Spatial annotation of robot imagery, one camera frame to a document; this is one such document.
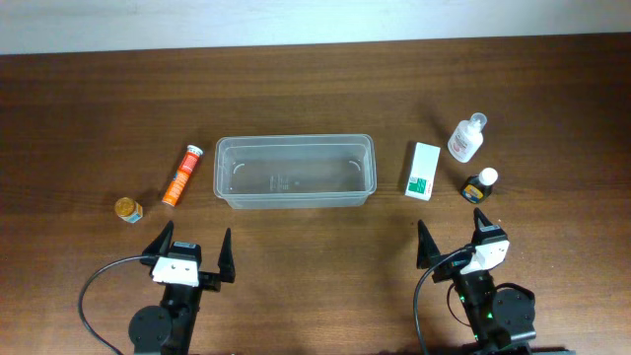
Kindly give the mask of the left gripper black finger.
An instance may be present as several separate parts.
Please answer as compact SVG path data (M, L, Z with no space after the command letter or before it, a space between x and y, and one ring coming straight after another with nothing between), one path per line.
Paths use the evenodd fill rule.
M228 228L224 240L220 255L218 258L219 277L222 283L234 283L236 280L236 267L234 262L234 256L232 251L232 232Z
M143 265L153 267L158 258L166 256L171 245L174 232L174 222L169 221L162 232L142 251L140 262Z

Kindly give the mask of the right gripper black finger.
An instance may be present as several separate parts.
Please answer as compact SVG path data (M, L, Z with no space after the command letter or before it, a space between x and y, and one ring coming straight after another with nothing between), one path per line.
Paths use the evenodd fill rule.
M418 269L429 269L438 263L441 253L431 236L427 226L422 220L417 223L418 228L418 250L416 267Z
M478 207L473 210L473 220L475 230L471 241L475 245L493 243L500 237L500 227L492 224Z

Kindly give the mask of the dark white-cap bottle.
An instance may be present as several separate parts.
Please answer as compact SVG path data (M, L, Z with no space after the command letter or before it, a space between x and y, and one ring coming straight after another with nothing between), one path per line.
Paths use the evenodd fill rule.
M460 195L472 204L483 202L493 191L499 174L493 168L485 168L478 175L469 177L461 187Z

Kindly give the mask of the white green medicine box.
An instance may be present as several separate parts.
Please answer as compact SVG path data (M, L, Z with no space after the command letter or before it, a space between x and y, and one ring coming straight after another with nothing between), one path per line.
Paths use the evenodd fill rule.
M416 143L404 194L429 201L434 188L434 179L441 149L436 146Z

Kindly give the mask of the white clear-cap bottle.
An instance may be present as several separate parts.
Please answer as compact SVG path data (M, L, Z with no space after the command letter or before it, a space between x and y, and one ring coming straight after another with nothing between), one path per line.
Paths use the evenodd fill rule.
M476 112L462 120L448 141L448 150L460 163L467 163L483 143L482 130L487 123L484 113Z

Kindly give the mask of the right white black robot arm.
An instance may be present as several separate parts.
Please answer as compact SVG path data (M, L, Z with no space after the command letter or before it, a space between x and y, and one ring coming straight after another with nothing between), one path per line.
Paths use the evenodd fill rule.
M452 281L474 335L474 354L529 354L536 338L535 296L515 283L495 284L490 271L506 259L508 234L483 212L473 210L471 241L450 253L440 253L423 221L417 223L416 267L424 271L413 296L415 330L422 351L429 348L419 318L421 287L427 279Z

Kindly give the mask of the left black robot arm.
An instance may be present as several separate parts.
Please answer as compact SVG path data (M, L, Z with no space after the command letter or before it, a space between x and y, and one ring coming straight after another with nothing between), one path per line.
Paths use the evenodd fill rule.
M226 231L217 272L200 269L201 246L174 242L175 224L170 221L142 252L141 263L150 268L152 280L165 287L157 306L139 310L131 319L128 335L136 354L186 354L205 291L218 293L225 283L234 283L236 268L232 233Z

